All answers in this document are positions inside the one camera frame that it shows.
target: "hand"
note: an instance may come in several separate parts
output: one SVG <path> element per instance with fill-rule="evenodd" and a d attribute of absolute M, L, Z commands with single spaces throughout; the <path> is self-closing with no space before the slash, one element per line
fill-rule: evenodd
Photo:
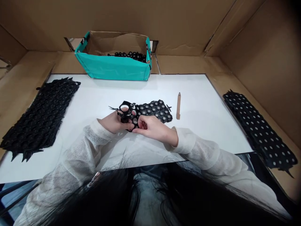
<path fill-rule="evenodd" d="M 134 128 L 132 121 L 129 120 L 128 123 L 122 123 L 121 117 L 117 114 L 116 111 L 109 114 L 107 117 L 103 119 L 97 119 L 98 122 L 109 132 L 117 133 L 119 130 L 127 129 L 131 130 Z"/>
<path fill-rule="evenodd" d="M 145 137 L 168 143 L 173 147 L 178 146 L 177 132 L 164 125 L 156 116 L 143 116 L 138 119 L 139 129 L 133 129 L 133 133 L 142 134 Z"/>

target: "left hand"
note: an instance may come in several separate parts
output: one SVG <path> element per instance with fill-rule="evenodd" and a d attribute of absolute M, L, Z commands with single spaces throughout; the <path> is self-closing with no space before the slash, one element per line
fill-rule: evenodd
<path fill-rule="evenodd" d="M 121 117 L 117 114 L 117 111 L 112 112 L 103 119 L 97 119 L 98 122 L 109 132 L 117 133 L 119 130 L 127 129 L 131 130 L 134 128 L 131 120 L 128 123 L 122 123 Z"/>

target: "wooden stick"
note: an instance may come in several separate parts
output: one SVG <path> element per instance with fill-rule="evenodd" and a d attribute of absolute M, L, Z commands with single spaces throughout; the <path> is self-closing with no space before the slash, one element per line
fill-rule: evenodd
<path fill-rule="evenodd" d="M 178 94 L 177 120 L 180 120 L 181 93 Z"/>

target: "teal box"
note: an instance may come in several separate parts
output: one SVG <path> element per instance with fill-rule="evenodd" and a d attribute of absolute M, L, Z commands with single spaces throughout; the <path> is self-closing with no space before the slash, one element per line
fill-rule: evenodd
<path fill-rule="evenodd" d="M 130 51 L 146 55 L 146 63 L 108 56 Z M 150 40 L 144 35 L 89 31 L 76 48 L 75 56 L 91 78 L 147 81 L 151 73 Z"/>

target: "cardboard box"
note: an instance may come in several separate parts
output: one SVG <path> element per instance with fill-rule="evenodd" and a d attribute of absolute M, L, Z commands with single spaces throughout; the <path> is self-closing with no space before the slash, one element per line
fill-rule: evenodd
<path fill-rule="evenodd" d="M 146 62 L 115 57 L 116 52 L 141 53 L 146 55 Z M 151 73 L 150 39 L 145 35 L 89 31 L 76 48 L 75 56 L 91 78 L 147 81 Z"/>
<path fill-rule="evenodd" d="M 0 137 L 51 70 L 85 72 L 66 39 L 119 31 L 158 41 L 152 73 L 205 73 L 220 96 L 229 89 L 244 94 L 301 162 L 301 38 L 294 15 L 282 0 L 153 0 L 151 7 L 134 0 L 1 1 L 0 58 L 12 68 L 0 80 Z M 300 200 L 300 163 L 290 169 L 295 179 L 269 171 L 289 198 Z"/>

